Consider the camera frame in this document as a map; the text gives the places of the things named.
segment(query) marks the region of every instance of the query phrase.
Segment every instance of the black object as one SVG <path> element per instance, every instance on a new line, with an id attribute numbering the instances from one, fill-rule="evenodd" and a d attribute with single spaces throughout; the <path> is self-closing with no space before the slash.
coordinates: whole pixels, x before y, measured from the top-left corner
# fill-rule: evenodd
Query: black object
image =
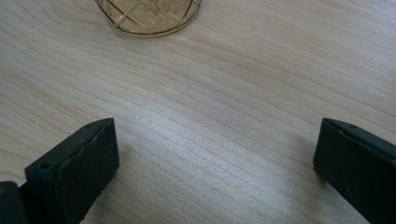
<path id="1" fill-rule="evenodd" d="M 396 146 L 355 125 L 323 119 L 314 165 L 369 222 L 396 223 Z"/>
<path id="2" fill-rule="evenodd" d="M 0 223 L 79 223 L 119 163 L 114 119 L 82 127 L 29 165 L 19 189 L 0 183 Z"/>

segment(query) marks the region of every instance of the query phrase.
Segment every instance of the wooden table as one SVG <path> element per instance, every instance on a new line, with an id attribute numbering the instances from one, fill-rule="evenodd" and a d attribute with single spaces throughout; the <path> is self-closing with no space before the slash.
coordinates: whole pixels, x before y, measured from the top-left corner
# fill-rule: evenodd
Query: wooden table
<path id="1" fill-rule="evenodd" d="M 0 181 L 114 117 L 120 169 L 82 223 L 366 223 L 312 159 L 323 117 L 396 144 L 394 1 L 203 0 L 151 39 L 94 0 L 0 18 Z"/>

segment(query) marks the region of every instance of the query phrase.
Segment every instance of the glass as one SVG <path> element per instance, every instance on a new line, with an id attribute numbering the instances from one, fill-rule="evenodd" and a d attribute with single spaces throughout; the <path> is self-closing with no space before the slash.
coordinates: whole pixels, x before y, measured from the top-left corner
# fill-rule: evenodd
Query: glass
<path id="1" fill-rule="evenodd" d="M 168 35 L 195 17 L 201 0 L 96 0 L 120 31 L 138 36 Z"/>

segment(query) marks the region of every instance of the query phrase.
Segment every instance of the textured black surface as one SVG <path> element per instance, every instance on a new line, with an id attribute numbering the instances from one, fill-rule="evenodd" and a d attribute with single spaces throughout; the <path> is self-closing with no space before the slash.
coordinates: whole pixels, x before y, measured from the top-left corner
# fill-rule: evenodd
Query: textured black surface
<path id="1" fill-rule="evenodd" d="M 0 182 L 0 223 L 28 224 L 20 190 L 17 184 L 11 181 Z"/>
<path id="2" fill-rule="evenodd" d="M 352 124 L 324 119 L 314 165 L 368 221 L 396 223 L 396 146 Z"/>
<path id="3" fill-rule="evenodd" d="M 25 169 L 21 195 L 29 218 L 79 223 L 118 167 L 114 119 L 82 127 Z"/>

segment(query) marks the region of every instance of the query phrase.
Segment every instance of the wood grain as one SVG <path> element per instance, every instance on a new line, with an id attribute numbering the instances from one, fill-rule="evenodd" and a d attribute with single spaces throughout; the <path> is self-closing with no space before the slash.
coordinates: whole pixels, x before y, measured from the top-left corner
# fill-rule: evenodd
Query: wood grain
<path id="1" fill-rule="evenodd" d="M 119 34 L 94 0 L 0 2 L 0 181 L 114 117 L 120 169 L 82 223 L 366 223 L 313 171 L 323 117 L 396 144 L 396 4 L 204 0 Z"/>

